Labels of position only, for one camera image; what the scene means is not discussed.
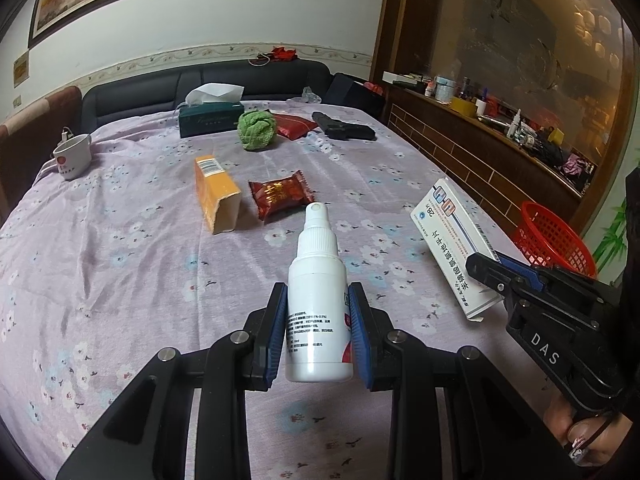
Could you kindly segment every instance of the yellow box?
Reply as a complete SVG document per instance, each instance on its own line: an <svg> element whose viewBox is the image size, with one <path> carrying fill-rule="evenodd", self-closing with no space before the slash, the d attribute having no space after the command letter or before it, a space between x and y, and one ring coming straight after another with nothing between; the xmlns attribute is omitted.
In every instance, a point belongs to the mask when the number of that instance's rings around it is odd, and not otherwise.
<svg viewBox="0 0 640 480"><path fill-rule="evenodd" d="M562 130L554 128L554 130L549 134L549 138L547 140L556 146L560 146L564 140L564 133L562 133Z"/></svg>
<svg viewBox="0 0 640 480"><path fill-rule="evenodd" d="M196 158L196 192L212 234L233 231L242 192L213 155Z"/></svg>
<svg viewBox="0 0 640 480"><path fill-rule="evenodd" d="M454 97L451 100L451 104L449 107L452 110L457 111L459 114L463 114L467 117L475 117L476 116L476 104L471 101L465 101L464 99L460 99L459 97Z"/></svg>

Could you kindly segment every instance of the fingernail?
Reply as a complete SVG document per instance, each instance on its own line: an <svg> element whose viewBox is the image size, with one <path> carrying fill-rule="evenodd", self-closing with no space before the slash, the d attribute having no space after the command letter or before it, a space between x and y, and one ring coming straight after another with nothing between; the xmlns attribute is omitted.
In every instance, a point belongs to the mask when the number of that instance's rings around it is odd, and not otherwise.
<svg viewBox="0 0 640 480"><path fill-rule="evenodd" d="M584 437L584 434L587 432L588 429L589 429L588 424L581 424L580 422L578 422L578 424L575 424L574 427L572 427L569 430L569 433L567 435L567 440L569 442L575 442L576 440Z"/></svg>
<svg viewBox="0 0 640 480"><path fill-rule="evenodd" d="M584 442L585 442L584 437L583 436L579 436L578 438L576 438L574 440L574 443L572 444L572 448L575 449L577 447L580 447Z"/></svg>

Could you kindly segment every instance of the human hand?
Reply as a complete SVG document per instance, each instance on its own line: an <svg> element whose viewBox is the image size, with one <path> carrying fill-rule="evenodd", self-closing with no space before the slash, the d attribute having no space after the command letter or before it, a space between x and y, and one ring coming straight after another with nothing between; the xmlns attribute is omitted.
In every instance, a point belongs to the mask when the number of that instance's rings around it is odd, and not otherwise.
<svg viewBox="0 0 640 480"><path fill-rule="evenodd" d="M574 424L572 407L569 402L556 391L543 417L546 426L563 446L577 439L587 440L606 420L597 416L586 418ZM617 416L608 427L588 446L583 465L604 465L617 451L631 429L632 422L624 415Z"/></svg>

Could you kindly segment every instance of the small poster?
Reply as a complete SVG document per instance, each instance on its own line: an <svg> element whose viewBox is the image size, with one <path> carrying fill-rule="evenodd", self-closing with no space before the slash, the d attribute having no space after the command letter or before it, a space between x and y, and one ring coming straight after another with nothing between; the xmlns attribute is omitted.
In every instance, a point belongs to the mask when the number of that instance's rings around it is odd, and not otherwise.
<svg viewBox="0 0 640 480"><path fill-rule="evenodd" d="M29 51L14 61L14 88L29 78Z"/></svg>

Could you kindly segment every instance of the barcode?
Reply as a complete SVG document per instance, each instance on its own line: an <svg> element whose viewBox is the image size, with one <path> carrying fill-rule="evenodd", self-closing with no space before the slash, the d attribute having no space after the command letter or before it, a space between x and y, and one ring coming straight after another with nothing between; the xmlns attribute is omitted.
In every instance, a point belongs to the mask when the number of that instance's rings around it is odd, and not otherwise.
<svg viewBox="0 0 640 480"><path fill-rule="evenodd" d="M482 228L478 224L474 224L474 225L476 226L476 229L478 229L478 232L480 233L482 240L484 240L484 243L487 244L487 247L489 247L489 250L491 251L491 254L494 256L495 261L499 262L500 258L498 258L498 254L496 254L496 252L494 251L494 247L491 245L489 238L486 237L486 235L484 234L484 231L482 231Z"/></svg>
<svg viewBox="0 0 640 480"><path fill-rule="evenodd" d="M225 171L222 169L222 166L220 166L220 163L213 157L199 160L198 166L202 170L204 176L211 176Z"/></svg>

